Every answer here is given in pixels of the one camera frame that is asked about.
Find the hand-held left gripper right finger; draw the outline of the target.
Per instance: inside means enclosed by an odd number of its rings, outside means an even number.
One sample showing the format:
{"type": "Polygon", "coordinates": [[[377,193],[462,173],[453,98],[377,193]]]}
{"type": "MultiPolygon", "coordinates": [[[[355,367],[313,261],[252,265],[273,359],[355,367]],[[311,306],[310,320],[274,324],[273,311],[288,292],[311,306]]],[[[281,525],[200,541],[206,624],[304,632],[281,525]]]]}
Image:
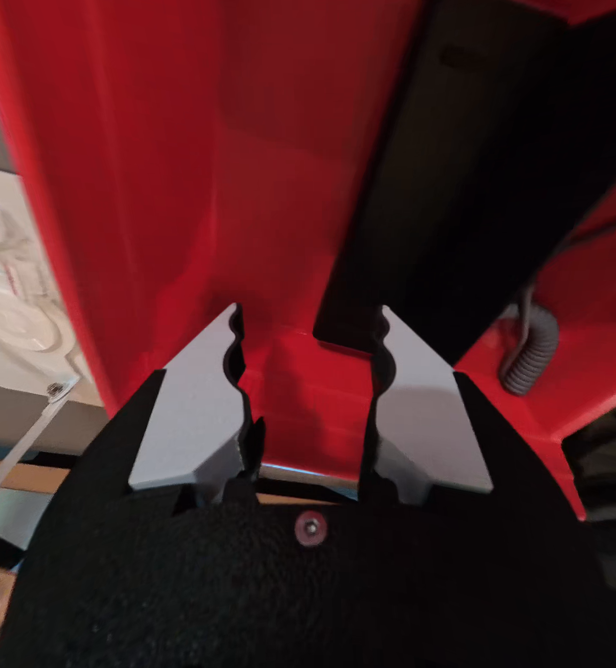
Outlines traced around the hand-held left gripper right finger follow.
{"type": "Polygon", "coordinates": [[[388,306],[373,328],[362,503],[422,506],[434,487],[493,491],[453,368],[388,306]]]}

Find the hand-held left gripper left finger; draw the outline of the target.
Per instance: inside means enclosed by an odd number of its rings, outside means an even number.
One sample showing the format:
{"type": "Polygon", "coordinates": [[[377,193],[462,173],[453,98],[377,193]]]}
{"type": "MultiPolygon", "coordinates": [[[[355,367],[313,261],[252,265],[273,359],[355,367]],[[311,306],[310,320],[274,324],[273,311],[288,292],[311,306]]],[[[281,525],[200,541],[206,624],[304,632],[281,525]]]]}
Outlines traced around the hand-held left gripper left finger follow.
{"type": "Polygon", "coordinates": [[[266,428],[240,387],[246,370],[243,307],[232,303],[164,368],[128,478],[134,492],[187,487],[198,504],[223,500],[259,477],[266,428]]]}

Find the black device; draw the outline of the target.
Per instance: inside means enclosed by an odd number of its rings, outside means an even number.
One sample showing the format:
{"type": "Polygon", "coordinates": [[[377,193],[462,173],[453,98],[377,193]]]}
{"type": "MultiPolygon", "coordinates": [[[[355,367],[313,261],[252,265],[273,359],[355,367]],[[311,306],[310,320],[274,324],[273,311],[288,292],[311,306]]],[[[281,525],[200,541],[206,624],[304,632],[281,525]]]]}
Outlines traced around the black device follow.
{"type": "Polygon", "coordinates": [[[420,12],[315,324],[373,353],[388,306],[456,363],[616,185],[616,1],[420,12]]]}

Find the red plastic bin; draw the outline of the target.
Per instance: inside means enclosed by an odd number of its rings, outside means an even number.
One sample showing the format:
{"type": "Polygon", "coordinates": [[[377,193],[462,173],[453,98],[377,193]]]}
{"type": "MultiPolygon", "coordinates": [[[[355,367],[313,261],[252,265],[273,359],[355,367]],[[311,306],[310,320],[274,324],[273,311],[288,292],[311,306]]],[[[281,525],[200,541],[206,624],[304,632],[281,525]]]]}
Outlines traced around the red plastic bin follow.
{"type": "MultiPolygon", "coordinates": [[[[428,2],[0,1],[1,130],[109,413],[239,303],[259,476],[357,490],[373,353],[313,327],[428,2]]],[[[586,519],[561,446],[616,401],[616,185],[447,363],[586,519]]]]}

